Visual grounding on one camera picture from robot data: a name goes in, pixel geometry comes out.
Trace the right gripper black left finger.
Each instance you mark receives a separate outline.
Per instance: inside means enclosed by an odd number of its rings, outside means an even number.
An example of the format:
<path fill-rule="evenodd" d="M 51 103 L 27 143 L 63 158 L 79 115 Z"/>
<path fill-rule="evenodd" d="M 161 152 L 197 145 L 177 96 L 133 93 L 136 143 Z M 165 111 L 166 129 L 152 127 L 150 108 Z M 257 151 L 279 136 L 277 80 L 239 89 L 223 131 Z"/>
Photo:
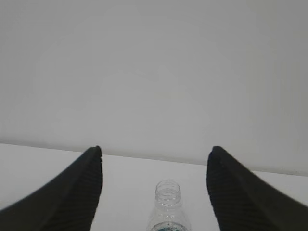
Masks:
<path fill-rule="evenodd" d="M 91 147 L 54 179 L 1 210 L 0 229 L 89 231 L 102 185 L 102 151 Z"/>

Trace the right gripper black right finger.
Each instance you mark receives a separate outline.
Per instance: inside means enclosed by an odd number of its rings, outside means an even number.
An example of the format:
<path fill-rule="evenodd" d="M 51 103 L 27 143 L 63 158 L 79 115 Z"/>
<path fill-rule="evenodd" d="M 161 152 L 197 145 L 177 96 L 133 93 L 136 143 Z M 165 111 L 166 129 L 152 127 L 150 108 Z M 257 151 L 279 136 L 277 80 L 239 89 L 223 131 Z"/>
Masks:
<path fill-rule="evenodd" d="M 256 176 L 220 146 L 207 160 L 206 187 L 222 231 L 306 231 L 308 207 Z"/>

